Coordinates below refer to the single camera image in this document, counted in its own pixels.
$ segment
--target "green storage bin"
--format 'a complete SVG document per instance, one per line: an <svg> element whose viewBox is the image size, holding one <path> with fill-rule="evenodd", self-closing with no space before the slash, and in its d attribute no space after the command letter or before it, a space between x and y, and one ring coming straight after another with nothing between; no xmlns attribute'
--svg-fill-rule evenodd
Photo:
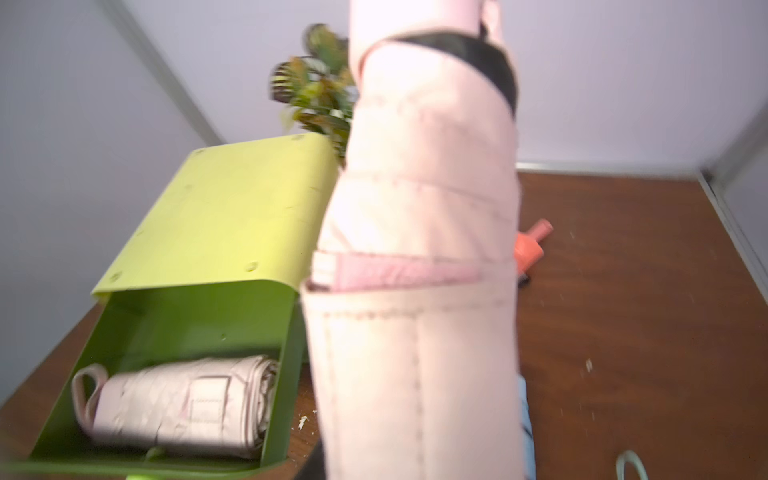
<svg viewBox="0 0 768 480"><path fill-rule="evenodd" d="M114 375L208 356L280 360L259 460L95 447L75 420L68 382L29 458L5 467L243 478L284 461L306 346L296 291L337 174L318 134L195 151L94 289L106 307L72 374L93 362Z"/></svg>

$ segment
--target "folded pink bag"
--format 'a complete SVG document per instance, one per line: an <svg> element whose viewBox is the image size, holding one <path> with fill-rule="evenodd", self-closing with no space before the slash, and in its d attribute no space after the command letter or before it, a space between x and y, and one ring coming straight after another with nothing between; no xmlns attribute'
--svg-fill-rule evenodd
<svg viewBox="0 0 768 480"><path fill-rule="evenodd" d="M170 363L111 378L94 363L75 373L71 392L78 423L97 445L254 458L276 371L266 356ZM86 376L96 384L88 399Z"/></svg>

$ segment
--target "black strap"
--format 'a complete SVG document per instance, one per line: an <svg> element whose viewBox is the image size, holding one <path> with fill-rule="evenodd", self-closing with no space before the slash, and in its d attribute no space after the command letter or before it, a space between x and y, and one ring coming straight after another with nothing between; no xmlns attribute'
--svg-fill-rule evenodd
<svg viewBox="0 0 768 480"><path fill-rule="evenodd" d="M515 74L512 73L506 55L498 48L483 40L458 33L428 33L395 38L395 40L434 48L470 64L485 75L504 95L512 110L512 117L515 116L518 108Z"/></svg>

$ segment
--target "artificial plant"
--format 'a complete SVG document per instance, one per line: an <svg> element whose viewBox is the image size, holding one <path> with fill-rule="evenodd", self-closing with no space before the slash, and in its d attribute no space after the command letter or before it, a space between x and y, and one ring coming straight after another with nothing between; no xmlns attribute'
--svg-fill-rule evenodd
<svg viewBox="0 0 768 480"><path fill-rule="evenodd" d="M304 130L327 135L344 167L354 101L348 41L327 25L315 24L305 30L303 43L309 55L277 65L270 93L273 100L288 104L281 115L286 130L299 122Z"/></svg>

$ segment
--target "wooden table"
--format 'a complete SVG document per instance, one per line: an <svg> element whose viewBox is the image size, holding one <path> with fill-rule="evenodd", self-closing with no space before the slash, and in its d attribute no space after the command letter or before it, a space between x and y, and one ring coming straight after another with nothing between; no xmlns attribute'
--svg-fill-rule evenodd
<svg viewBox="0 0 768 480"><path fill-rule="evenodd" d="M768 306L699 185L521 183L521 228L555 228L518 301L539 480L615 478L625 449L651 480L768 478ZM30 452L98 313L0 409L8 455ZM295 475L319 435L314 409L305 369L289 461L260 480Z"/></svg>

